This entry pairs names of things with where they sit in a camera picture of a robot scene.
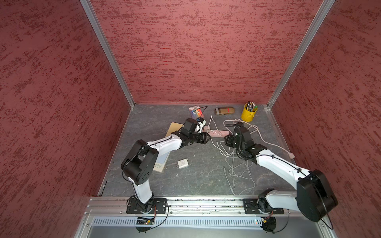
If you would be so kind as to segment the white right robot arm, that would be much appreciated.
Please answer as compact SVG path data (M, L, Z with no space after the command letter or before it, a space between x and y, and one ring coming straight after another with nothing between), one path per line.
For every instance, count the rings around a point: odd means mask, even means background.
M257 209L270 214L275 209L301 212L313 222L320 221L338 205L327 177L319 170L308 170L278 157L267 147L254 143L251 133L242 122L228 124L232 132L225 136L227 146L236 150L239 158L264 167L288 182L294 191L268 189L259 195Z

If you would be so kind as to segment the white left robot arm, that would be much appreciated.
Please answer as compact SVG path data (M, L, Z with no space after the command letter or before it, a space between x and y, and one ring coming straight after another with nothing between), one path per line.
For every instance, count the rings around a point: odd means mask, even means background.
M133 198L146 208L153 204L153 192L149 177L158 159L166 159L170 152L179 150L189 144L206 144L210 136L202 131L206 121L203 118L189 118L179 130L156 141L146 142L142 139L135 142L121 164L122 177L129 181L134 189Z

